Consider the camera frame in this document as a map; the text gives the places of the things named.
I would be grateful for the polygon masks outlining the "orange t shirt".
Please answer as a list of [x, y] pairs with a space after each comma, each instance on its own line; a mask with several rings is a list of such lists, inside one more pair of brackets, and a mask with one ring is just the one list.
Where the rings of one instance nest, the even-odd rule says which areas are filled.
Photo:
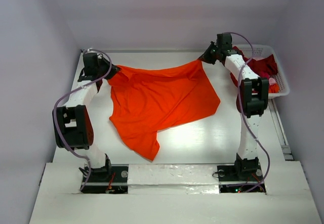
[[123, 143], [149, 161], [159, 152], [160, 130], [212, 116], [221, 103], [200, 60], [160, 70], [121, 66], [108, 83], [110, 121]]

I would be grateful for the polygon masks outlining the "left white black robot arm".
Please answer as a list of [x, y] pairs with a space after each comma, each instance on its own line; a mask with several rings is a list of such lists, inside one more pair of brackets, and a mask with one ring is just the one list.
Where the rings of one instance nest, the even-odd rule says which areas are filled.
[[86, 161], [87, 166], [81, 169], [84, 176], [95, 175], [106, 181], [111, 178], [112, 167], [107, 154], [94, 143], [88, 107], [103, 82], [112, 79], [120, 68], [105, 52], [96, 49], [84, 51], [82, 59], [84, 66], [75, 89], [60, 98], [52, 111], [55, 139], [58, 148]]

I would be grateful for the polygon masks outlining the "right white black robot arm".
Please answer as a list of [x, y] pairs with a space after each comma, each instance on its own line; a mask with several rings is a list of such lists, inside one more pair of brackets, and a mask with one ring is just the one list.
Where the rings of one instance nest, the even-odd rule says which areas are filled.
[[199, 59], [208, 64], [222, 63], [237, 80], [236, 107], [241, 114], [240, 144], [232, 165], [219, 165], [220, 182], [247, 182], [259, 169], [258, 128], [268, 106], [269, 81], [255, 73], [233, 48], [230, 32], [220, 33]]

